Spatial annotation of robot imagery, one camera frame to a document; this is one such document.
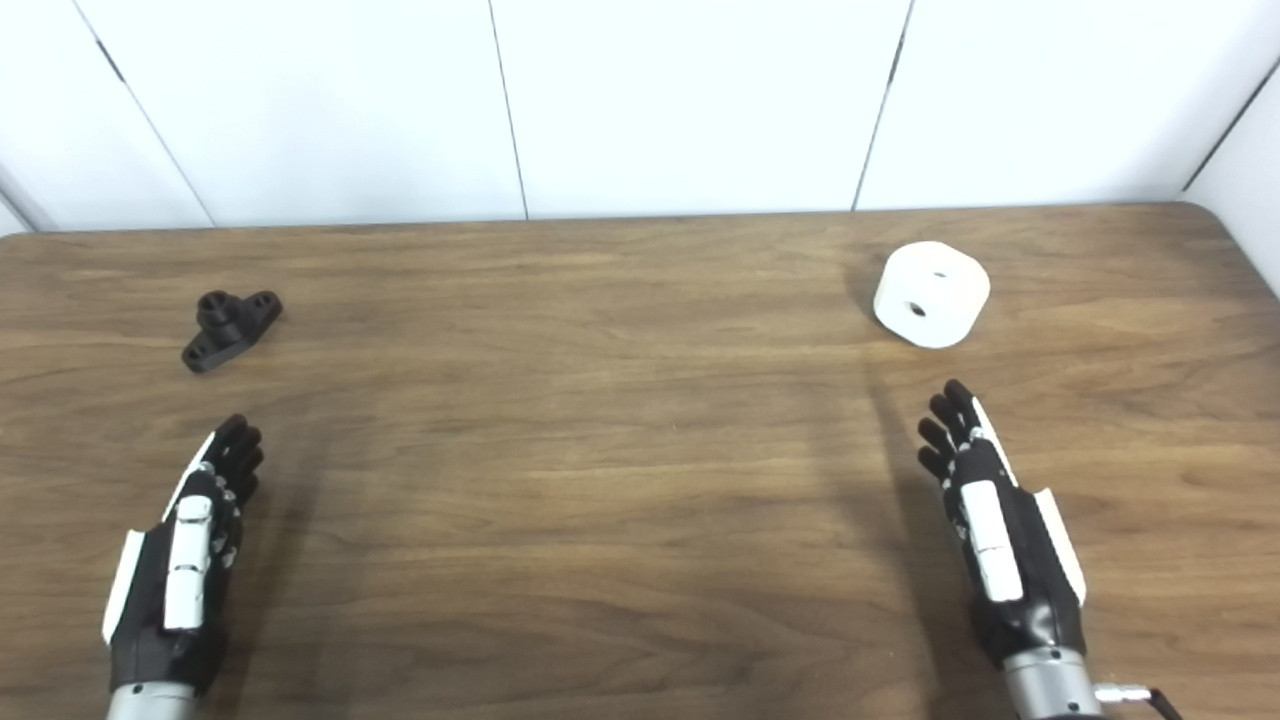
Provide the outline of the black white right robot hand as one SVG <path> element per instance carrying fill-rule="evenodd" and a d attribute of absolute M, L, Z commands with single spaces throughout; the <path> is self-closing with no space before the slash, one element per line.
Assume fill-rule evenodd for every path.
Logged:
<path fill-rule="evenodd" d="M 972 623 L 997 667 L 1015 655 L 1084 655 L 1084 573 L 1050 488 L 1016 479 L 978 397 L 950 379 L 920 419 L 919 464 L 936 479 L 973 584 Z"/>

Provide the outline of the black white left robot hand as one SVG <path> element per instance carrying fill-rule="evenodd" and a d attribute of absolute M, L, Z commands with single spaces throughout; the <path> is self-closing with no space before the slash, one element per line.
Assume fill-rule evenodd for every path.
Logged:
<path fill-rule="evenodd" d="M 261 443 L 257 427 L 230 415 L 191 459 L 157 524 L 127 533 L 102 619 L 111 691 L 172 683 L 202 696 L 215 682 Z"/>

